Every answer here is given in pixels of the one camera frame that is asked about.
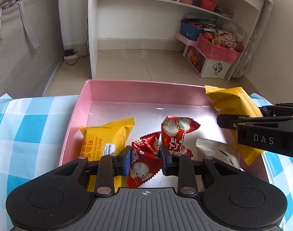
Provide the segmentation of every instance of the black cable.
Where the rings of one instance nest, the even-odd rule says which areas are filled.
[[[75,64],[77,63],[77,61],[79,60],[79,58],[81,58],[81,57],[87,57],[87,56],[90,55],[90,53],[88,52],[88,46],[87,46],[87,42],[88,42],[88,39],[89,39],[88,31],[89,31],[89,18],[87,18],[87,31],[86,31],[86,34],[87,34],[87,40],[85,41],[85,48],[86,48],[86,50],[87,50],[87,55],[79,56],[79,57],[77,58],[77,60],[76,60],[73,64],[69,64],[69,63],[66,61],[67,57],[69,57],[69,56],[65,57],[65,62],[66,62],[68,65],[73,66],[73,65],[75,65]]]

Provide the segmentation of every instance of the white snack package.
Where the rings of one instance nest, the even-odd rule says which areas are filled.
[[[241,169],[239,165],[240,153],[238,149],[232,145],[197,138],[196,147],[197,153],[203,157],[214,157],[235,168]]]

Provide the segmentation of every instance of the yellow snack package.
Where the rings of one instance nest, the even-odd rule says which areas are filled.
[[[87,157],[89,161],[97,161],[108,154],[121,154],[134,126],[134,118],[127,118],[109,122],[103,126],[81,127],[80,131],[84,138],[80,156]],[[96,176],[91,176],[88,191],[94,191],[95,181]],[[117,191],[122,185],[122,176],[114,177],[114,182],[115,191]]]
[[[206,85],[205,93],[220,114],[263,116],[257,105],[241,87],[223,89]],[[238,144],[236,130],[230,130],[230,132],[248,166],[259,154],[263,153],[263,150]]]

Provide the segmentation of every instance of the crosshair symbol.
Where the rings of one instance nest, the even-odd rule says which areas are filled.
[[[151,192],[146,190],[146,191],[143,191],[142,194],[149,195],[149,194],[151,194]]]

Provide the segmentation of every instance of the white box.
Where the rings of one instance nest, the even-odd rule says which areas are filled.
[[[224,79],[231,63],[208,59],[199,49],[186,45],[183,56],[201,77]]]

